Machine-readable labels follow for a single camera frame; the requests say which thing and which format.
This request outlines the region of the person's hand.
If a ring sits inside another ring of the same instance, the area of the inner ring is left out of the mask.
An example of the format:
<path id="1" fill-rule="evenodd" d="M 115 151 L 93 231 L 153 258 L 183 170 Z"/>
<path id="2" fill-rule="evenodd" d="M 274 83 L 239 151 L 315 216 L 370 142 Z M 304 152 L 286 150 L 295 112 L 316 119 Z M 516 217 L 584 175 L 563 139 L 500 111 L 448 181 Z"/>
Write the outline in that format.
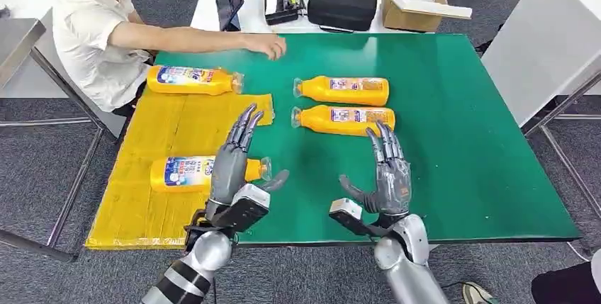
<path id="1" fill-rule="evenodd" d="M 269 60 L 277 60 L 286 54 L 286 40 L 275 33 L 245 33 L 243 35 L 246 50 L 265 54 Z"/>

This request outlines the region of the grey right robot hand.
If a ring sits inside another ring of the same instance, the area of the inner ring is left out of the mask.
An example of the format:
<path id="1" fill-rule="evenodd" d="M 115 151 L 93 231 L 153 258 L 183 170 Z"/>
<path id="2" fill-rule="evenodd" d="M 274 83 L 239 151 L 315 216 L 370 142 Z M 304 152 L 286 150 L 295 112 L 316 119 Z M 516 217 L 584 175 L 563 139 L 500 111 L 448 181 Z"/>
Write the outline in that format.
<path id="1" fill-rule="evenodd" d="M 366 129 L 376 162 L 376 190 L 366 193 L 345 175 L 339 177 L 342 188 L 360 202 L 368 213 L 377 213 L 374 225 L 388 228 L 409 214 L 411 201 L 410 163 L 405 159 L 400 142 L 391 127 L 376 122 L 380 136 Z"/>

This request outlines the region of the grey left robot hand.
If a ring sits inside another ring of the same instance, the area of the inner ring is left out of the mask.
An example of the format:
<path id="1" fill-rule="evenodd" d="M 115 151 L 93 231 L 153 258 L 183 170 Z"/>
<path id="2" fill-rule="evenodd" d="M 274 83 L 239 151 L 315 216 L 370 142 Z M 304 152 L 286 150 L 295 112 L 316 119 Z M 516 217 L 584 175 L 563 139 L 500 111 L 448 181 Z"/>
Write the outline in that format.
<path id="1" fill-rule="evenodd" d="M 235 194 L 247 184 L 247 152 L 257 123 L 264 115 L 252 103 L 232 125 L 225 143 L 219 148 L 213 164 L 206 219 L 218 224 L 220 214 L 232 205 Z"/>

